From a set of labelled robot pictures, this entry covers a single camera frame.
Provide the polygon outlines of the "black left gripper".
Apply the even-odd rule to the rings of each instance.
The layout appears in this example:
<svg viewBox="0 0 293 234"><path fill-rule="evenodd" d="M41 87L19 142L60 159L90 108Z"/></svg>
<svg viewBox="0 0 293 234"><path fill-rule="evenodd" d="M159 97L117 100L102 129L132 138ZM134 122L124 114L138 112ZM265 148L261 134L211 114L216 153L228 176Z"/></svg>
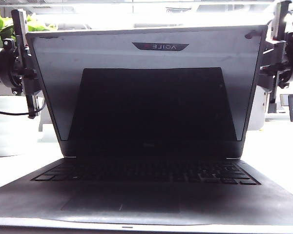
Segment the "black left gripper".
<svg viewBox="0 0 293 234"><path fill-rule="evenodd" d="M20 36L21 39L19 42L8 38L3 40L1 51L3 75L1 80L5 86L11 88L13 94L25 95L28 118L34 119L40 112L38 93L41 91L41 86L37 71L32 67L29 47L26 46L27 15L23 9L12 10L11 15L15 35Z"/></svg>

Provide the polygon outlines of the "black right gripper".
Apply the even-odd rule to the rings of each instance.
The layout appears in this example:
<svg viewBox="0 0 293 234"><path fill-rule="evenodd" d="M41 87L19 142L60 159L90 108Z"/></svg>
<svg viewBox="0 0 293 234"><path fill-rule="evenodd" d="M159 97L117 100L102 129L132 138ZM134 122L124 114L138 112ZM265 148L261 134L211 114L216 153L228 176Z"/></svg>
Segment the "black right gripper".
<svg viewBox="0 0 293 234"><path fill-rule="evenodd" d="M265 41L264 53L259 72L258 85L270 93L269 113L276 113L276 88L288 88L292 65L286 49L293 42L293 32L285 33L285 17L290 0L275 4L271 25L271 39Z"/></svg>

